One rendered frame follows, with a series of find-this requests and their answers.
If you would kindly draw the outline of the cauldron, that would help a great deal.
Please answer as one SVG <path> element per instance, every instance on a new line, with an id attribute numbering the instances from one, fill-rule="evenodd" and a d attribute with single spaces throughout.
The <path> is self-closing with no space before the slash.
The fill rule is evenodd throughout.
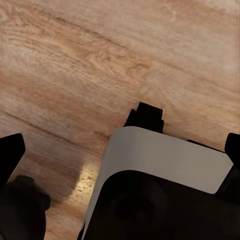
<path id="1" fill-rule="evenodd" d="M 50 198 L 42 197 L 33 182 L 18 175 L 0 191 L 0 240 L 44 240 Z"/>

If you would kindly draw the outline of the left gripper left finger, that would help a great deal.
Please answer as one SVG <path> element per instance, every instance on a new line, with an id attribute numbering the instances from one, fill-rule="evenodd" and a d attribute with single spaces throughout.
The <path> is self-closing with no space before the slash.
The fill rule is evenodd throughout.
<path id="1" fill-rule="evenodd" d="M 0 192 L 26 152 L 21 133 L 0 138 Z"/>

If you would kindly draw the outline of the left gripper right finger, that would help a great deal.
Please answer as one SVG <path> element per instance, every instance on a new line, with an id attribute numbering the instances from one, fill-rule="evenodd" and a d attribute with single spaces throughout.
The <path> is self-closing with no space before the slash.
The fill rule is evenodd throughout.
<path id="1" fill-rule="evenodd" d="M 224 151 L 227 153 L 233 164 L 240 172 L 240 134 L 228 134 Z"/>

